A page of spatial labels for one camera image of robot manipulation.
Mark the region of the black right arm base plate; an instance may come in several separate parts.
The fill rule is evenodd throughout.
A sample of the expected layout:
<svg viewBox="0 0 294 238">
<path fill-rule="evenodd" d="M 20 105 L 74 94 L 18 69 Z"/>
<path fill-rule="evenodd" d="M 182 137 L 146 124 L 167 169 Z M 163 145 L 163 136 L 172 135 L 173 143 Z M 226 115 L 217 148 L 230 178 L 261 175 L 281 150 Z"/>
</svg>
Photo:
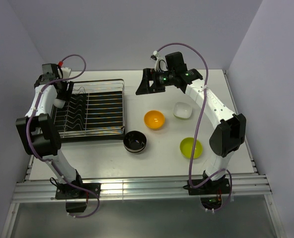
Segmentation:
<svg viewBox="0 0 294 238">
<path fill-rule="evenodd" d="M 231 185 L 227 178 L 221 178 L 215 181 L 207 181 L 199 188 L 192 188 L 187 181 L 187 185 L 183 186 L 183 189 L 188 191 L 189 195 L 217 195 L 217 194 L 229 194 L 231 191 Z"/>
</svg>

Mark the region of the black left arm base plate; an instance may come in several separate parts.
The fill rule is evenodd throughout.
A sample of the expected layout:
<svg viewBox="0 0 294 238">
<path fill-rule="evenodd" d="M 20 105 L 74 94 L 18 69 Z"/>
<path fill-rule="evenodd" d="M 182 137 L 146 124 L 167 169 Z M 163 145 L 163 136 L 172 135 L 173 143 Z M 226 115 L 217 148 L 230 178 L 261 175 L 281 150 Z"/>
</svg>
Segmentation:
<svg viewBox="0 0 294 238">
<path fill-rule="evenodd" d="M 57 187 L 55 194 L 56 200 L 69 200 L 69 199 L 85 199 L 85 198 L 96 198 L 100 196 L 101 184 L 97 182 L 84 183 L 82 187 L 86 190 L 93 192 L 93 195 L 87 191 L 74 188 L 68 184 L 60 184 Z"/>
</svg>

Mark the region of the black patterned bowl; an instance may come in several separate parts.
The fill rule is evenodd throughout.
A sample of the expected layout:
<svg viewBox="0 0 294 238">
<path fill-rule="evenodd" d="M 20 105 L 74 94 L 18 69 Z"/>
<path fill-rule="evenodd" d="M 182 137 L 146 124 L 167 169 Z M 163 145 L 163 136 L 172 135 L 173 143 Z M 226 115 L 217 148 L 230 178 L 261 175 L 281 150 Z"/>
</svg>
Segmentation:
<svg viewBox="0 0 294 238">
<path fill-rule="evenodd" d="M 147 144 L 147 138 L 144 133 L 140 131 L 130 131 L 125 134 L 123 139 L 123 145 L 128 152 L 140 153 Z"/>
</svg>

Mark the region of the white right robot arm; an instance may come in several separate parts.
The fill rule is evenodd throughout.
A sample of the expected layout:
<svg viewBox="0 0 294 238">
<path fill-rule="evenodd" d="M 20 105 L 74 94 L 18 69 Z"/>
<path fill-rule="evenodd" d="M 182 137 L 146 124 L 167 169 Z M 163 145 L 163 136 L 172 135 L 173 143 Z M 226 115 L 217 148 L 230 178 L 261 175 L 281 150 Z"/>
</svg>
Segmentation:
<svg viewBox="0 0 294 238">
<path fill-rule="evenodd" d="M 142 81 L 135 94 L 161 93 L 167 86 L 175 86 L 200 106 L 200 115 L 206 115 L 214 129 L 209 139 L 213 156 L 203 173 L 204 180 L 194 184 L 189 179 L 188 187 L 203 188 L 207 193 L 214 193 L 225 178 L 230 158 L 244 143 L 246 118 L 243 114 L 235 114 L 222 103 L 207 86 L 207 76 L 202 76 L 196 69 L 187 68 L 181 52 L 161 57 L 158 51 L 154 51 L 151 59 L 155 60 L 155 66 L 143 69 Z"/>
</svg>

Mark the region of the white round bowl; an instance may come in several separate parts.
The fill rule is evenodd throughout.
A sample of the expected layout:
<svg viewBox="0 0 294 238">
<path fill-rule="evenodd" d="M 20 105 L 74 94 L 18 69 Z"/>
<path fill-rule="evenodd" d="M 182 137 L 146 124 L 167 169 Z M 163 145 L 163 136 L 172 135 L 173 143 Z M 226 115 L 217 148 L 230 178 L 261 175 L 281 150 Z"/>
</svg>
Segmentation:
<svg viewBox="0 0 294 238">
<path fill-rule="evenodd" d="M 65 105 L 65 101 L 61 99 L 55 99 L 53 105 L 59 109 L 62 109 Z"/>
</svg>

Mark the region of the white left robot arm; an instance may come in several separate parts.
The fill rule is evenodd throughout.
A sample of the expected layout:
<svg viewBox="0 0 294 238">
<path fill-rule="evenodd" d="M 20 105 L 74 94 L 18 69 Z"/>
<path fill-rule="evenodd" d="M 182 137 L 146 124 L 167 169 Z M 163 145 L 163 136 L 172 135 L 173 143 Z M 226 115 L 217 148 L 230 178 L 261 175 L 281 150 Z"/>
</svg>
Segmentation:
<svg viewBox="0 0 294 238">
<path fill-rule="evenodd" d="M 46 163 L 56 175 L 50 182 L 57 191 L 79 198 L 84 194 L 85 186 L 62 153 L 60 135 L 51 118 L 53 107 L 61 109 L 71 98 L 74 86 L 68 80 L 71 69 L 60 61 L 44 64 L 42 71 L 34 84 L 32 105 L 25 117 L 16 120 L 16 128 L 26 153 Z"/>
</svg>

